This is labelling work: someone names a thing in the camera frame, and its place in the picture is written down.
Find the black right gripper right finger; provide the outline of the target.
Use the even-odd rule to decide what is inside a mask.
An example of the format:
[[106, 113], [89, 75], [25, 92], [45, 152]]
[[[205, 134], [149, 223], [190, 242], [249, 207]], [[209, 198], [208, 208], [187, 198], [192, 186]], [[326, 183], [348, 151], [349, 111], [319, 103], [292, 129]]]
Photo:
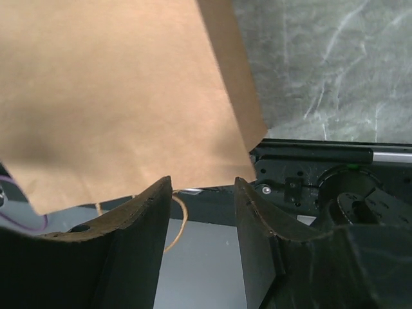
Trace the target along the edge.
[[312, 225], [235, 181], [249, 308], [410, 308], [411, 206], [377, 188], [332, 198]]

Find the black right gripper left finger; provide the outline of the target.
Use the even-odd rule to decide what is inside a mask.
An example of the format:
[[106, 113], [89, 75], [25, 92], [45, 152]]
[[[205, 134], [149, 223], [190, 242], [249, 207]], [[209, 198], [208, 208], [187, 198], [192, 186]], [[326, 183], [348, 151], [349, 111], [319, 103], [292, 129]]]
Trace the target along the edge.
[[1, 307], [152, 308], [171, 202], [166, 176], [67, 232], [1, 229]]

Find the brown paper bag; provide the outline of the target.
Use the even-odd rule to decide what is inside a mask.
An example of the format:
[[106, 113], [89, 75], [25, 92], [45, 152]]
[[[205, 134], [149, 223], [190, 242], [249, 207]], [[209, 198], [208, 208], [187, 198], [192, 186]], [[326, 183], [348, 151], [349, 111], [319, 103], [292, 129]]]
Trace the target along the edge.
[[1, 163], [37, 214], [256, 179], [231, 1], [2, 1]]

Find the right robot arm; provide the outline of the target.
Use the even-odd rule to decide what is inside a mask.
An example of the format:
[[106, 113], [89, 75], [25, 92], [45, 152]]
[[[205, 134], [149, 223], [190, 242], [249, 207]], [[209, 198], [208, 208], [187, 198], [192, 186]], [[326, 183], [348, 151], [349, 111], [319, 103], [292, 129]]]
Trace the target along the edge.
[[[152, 308], [175, 196], [168, 176], [67, 232], [1, 229], [2, 308]], [[410, 308], [411, 206], [332, 191], [305, 225], [242, 178], [234, 204], [248, 308]]]

